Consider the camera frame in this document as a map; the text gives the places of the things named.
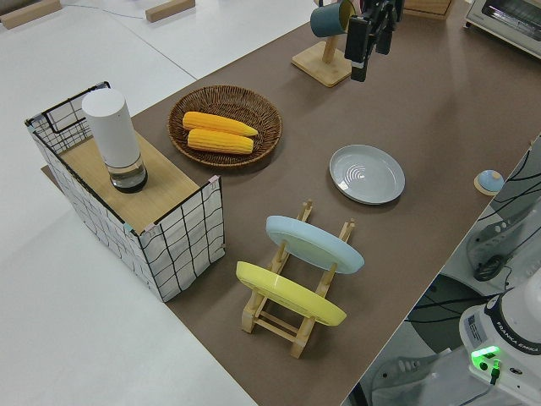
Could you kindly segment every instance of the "corn cob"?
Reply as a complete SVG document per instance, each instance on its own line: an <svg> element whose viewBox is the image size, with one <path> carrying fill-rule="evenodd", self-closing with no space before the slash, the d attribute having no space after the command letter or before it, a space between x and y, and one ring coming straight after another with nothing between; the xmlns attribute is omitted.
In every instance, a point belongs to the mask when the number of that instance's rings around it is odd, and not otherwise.
<svg viewBox="0 0 541 406"><path fill-rule="evenodd" d="M253 129L245 123L205 112L186 112L183 117L183 127L188 131L191 129L210 129L248 137L257 135L257 129Z"/></svg>
<svg viewBox="0 0 541 406"><path fill-rule="evenodd" d="M221 131L192 129L188 134L188 146L200 151L246 155L254 150L254 141L251 138Z"/></svg>

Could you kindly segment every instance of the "storage box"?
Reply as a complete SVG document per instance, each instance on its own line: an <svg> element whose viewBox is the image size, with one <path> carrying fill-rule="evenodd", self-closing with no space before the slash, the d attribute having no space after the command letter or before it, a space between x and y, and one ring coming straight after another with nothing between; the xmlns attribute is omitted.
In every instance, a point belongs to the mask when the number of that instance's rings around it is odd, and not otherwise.
<svg viewBox="0 0 541 406"><path fill-rule="evenodd" d="M221 179L199 187L139 136L149 172L139 193L109 176L81 109L100 83L26 120L52 175L92 233L162 301L182 292L224 256Z"/></svg>

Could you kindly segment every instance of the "toaster oven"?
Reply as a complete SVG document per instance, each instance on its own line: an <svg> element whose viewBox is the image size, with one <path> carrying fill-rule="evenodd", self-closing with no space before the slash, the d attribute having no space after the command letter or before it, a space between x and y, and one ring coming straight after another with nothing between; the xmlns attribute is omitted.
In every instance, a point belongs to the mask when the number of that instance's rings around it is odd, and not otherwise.
<svg viewBox="0 0 541 406"><path fill-rule="evenodd" d="M541 58L541 0L473 0L469 25Z"/></svg>

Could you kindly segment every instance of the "white table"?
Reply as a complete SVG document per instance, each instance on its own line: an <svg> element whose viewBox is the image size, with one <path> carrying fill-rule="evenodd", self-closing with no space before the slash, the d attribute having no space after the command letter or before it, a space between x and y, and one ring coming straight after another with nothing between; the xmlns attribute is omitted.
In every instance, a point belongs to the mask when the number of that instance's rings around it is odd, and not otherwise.
<svg viewBox="0 0 541 406"><path fill-rule="evenodd" d="M136 114L308 21L314 5L200 0L151 25L103 9L156 2L62 3L0 26L0 403L254 404L83 225L23 121L103 80Z"/></svg>

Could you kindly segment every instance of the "blue mug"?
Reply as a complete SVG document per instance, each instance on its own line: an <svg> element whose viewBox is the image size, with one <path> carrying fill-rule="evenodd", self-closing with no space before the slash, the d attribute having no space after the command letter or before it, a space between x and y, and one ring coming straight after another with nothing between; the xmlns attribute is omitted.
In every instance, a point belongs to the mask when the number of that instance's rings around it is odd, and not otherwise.
<svg viewBox="0 0 541 406"><path fill-rule="evenodd" d="M310 15L310 28L318 37L345 34L349 18L354 14L355 7L350 0L339 0L326 6L323 5L323 0L320 0L319 7Z"/></svg>

